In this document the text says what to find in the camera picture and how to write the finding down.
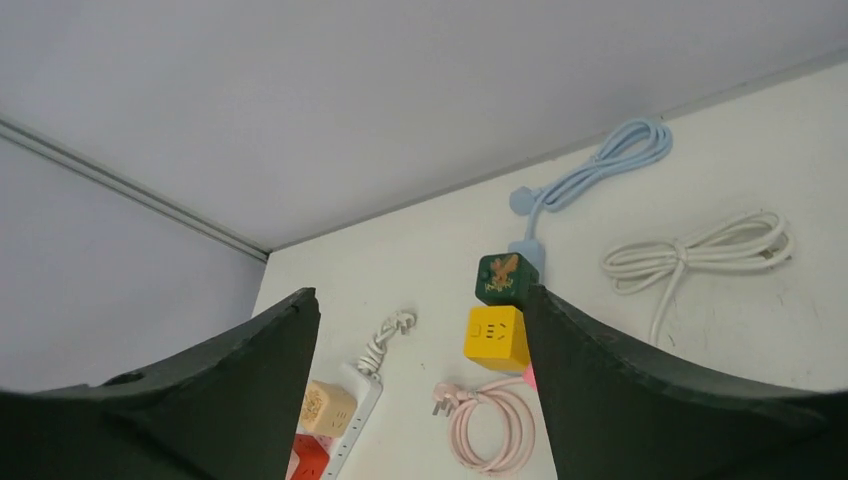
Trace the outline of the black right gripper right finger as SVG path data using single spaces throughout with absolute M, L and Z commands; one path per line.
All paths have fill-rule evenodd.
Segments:
M 561 479 L 843 479 L 847 395 L 712 370 L 549 292 L 524 309 Z

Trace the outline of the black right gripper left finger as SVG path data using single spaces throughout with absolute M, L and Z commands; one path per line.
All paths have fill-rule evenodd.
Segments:
M 98 385 L 1 395 L 5 479 L 280 479 L 320 324 L 313 288 Z

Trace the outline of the beige cube socket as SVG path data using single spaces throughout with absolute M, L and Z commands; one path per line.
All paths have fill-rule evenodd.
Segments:
M 340 438 L 357 406 L 357 400 L 341 386 L 312 380 L 305 389 L 299 424 L 310 434 Z

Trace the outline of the white multicolour power strip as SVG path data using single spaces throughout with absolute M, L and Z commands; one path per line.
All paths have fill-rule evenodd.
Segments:
M 341 386 L 358 402 L 358 406 L 347 430 L 340 438 L 313 435 L 306 432 L 300 426 L 298 416 L 298 426 L 295 435 L 307 434 L 318 439 L 329 455 L 329 463 L 321 479 L 338 479 L 345 462 L 349 458 L 356 441 L 363 431 L 365 423 L 383 392 L 383 385 L 375 373 L 365 374 L 351 362 L 343 363 L 340 366 L 340 374 L 335 380 L 325 383 Z

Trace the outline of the orange-red cube socket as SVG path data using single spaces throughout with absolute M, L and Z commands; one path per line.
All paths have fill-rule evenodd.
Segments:
M 292 444 L 287 479 L 320 480 L 327 465 L 329 455 L 314 436 L 296 434 Z

